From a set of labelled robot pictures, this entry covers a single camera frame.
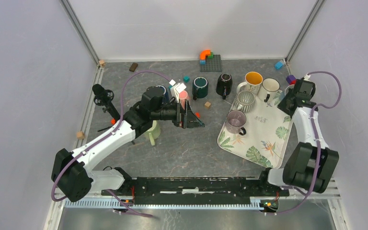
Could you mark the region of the mauve purple mug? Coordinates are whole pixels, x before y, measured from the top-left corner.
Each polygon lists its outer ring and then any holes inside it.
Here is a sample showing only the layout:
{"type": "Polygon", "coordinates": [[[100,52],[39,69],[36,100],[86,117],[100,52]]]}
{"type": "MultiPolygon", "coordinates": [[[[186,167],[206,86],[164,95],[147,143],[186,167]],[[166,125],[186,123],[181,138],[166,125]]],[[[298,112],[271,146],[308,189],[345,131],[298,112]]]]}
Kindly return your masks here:
{"type": "Polygon", "coordinates": [[[225,128],[233,134],[246,135],[246,115],[240,110],[231,110],[226,117],[225,128]]]}

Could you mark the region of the cream white mug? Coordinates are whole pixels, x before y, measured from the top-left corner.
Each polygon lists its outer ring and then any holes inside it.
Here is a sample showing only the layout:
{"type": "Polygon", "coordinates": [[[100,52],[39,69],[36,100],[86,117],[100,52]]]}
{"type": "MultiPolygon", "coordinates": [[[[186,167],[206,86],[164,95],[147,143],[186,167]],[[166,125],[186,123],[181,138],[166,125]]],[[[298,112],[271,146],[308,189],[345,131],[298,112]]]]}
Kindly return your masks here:
{"type": "Polygon", "coordinates": [[[257,97],[265,103],[272,102],[279,89],[280,84],[276,79],[264,79],[261,84],[261,88],[258,91],[257,97]]]}

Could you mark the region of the white ribbed mug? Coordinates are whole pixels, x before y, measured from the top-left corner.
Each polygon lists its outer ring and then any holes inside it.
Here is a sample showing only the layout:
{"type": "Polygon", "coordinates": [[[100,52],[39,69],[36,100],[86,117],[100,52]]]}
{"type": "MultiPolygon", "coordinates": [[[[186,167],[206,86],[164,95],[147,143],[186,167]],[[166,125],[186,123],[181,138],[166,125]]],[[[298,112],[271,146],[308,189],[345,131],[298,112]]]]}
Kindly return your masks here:
{"type": "Polygon", "coordinates": [[[233,103],[235,110],[240,110],[243,113],[251,112],[255,105],[255,96],[252,92],[241,91],[237,94],[236,99],[233,103]]]}

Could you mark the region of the light blue mug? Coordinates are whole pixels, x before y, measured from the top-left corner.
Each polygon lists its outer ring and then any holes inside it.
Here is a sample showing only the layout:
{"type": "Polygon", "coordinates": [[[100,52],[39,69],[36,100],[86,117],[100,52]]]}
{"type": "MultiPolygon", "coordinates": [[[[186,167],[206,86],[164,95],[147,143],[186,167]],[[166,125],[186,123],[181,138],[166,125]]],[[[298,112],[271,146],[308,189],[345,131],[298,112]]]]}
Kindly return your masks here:
{"type": "Polygon", "coordinates": [[[295,84],[287,86],[285,90],[283,91],[284,95],[287,95],[289,91],[294,89],[294,87],[295,87],[295,84]]]}

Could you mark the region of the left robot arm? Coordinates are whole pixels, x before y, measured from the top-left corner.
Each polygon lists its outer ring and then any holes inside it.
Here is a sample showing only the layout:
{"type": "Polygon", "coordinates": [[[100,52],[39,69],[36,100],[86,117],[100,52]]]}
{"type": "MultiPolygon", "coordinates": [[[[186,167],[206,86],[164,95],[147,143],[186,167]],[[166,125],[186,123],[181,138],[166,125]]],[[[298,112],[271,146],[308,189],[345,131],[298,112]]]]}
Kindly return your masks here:
{"type": "Polygon", "coordinates": [[[119,147],[140,137],[152,127],[153,121],[172,121],[183,129],[205,126],[188,101],[181,105],[175,98],[166,104],[162,100],[160,87],[148,87],[141,100],[100,136],[72,151],[58,151],[51,175],[52,192],[58,188],[71,202],[81,200],[90,191],[111,189],[119,195],[128,194],[131,182],[120,171],[96,171],[95,166],[119,147]]]}

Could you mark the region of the white floral mug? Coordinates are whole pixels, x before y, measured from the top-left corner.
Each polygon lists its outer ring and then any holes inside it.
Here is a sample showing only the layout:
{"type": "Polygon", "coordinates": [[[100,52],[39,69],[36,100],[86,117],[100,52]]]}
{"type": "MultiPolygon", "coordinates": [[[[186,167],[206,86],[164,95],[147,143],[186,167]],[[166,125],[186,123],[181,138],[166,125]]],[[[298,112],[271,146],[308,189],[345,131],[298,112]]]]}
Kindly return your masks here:
{"type": "Polygon", "coordinates": [[[261,88],[263,77],[258,72],[248,72],[244,77],[244,82],[237,86],[236,93],[241,91],[249,91],[256,95],[261,88]]]}

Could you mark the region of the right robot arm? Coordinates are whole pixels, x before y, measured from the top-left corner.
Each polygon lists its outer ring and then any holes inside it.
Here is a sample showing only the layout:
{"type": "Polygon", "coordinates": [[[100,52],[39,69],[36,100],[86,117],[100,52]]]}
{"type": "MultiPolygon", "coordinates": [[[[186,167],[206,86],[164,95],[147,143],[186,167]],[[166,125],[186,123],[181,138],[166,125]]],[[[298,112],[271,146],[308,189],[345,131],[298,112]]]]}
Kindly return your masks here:
{"type": "Polygon", "coordinates": [[[290,116],[297,131],[298,145],[284,168],[267,168],[264,179],[258,181],[258,191],[271,195],[278,187],[299,187],[308,194],[323,193],[339,161],[339,154],[324,141],[318,122],[318,107],[311,99],[315,84],[296,80],[278,108],[290,116]]]}

